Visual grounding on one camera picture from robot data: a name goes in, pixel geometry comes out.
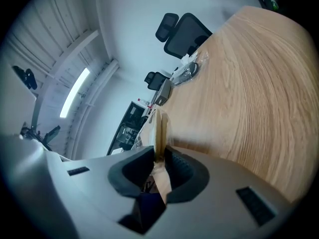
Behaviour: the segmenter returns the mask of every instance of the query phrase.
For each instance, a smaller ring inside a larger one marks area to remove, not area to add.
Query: ceiling light
[[[76,96],[76,93],[78,93],[81,85],[83,84],[83,82],[85,81],[85,79],[89,75],[89,73],[90,73],[90,71],[87,68],[85,68],[83,70],[83,72],[81,73],[81,75],[79,76],[79,78],[74,83],[74,85],[71,88],[71,91],[70,91],[68,97],[66,98],[65,103],[62,107],[60,118],[66,118],[66,116],[69,112],[69,109],[71,107],[71,104]]]

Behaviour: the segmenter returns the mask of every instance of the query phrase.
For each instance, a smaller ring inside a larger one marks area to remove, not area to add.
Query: black office chair
[[[186,54],[192,55],[212,35],[212,32],[191,13],[184,14],[175,27],[174,23],[178,17],[172,16],[173,13],[167,14],[156,32],[156,37],[162,42],[167,40],[164,51],[169,55],[179,59]],[[175,21],[169,21],[169,17],[174,18]]]
[[[147,82],[148,89],[149,90],[156,90],[159,91],[162,84],[166,79],[169,79],[169,77],[166,77],[165,75],[159,73],[159,72],[149,72],[147,76],[145,77],[145,82]]]

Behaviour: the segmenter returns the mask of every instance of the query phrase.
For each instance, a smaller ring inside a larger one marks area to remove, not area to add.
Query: black rectangular slot
[[[236,193],[259,226],[275,217],[274,213],[250,187],[238,189]]]
[[[80,168],[76,168],[76,169],[73,169],[73,170],[69,170],[69,171],[68,171],[68,174],[69,174],[70,176],[72,176],[72,175],[76,175],[76,174],[79,174],[79,173],[84,173],[84,172],[86,172],[86,171],[90,171],[90,169],[87,168],[86,166],[83,166],[83,167],[80,167]]]

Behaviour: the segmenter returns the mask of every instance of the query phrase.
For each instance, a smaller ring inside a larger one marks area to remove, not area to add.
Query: wood grain surface
[[[288,200],[317,170],[319,61],[309,34],[277,13],[244,7],[199,48],[201,71],[171,90],[174,146],[238,162]]]

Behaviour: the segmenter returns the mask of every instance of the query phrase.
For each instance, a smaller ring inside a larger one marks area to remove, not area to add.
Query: bottle
[[[152,104],[144,99],[138,99],[139,102],[141,102],[143,105],[147,106],[148,108],[152,108]]]

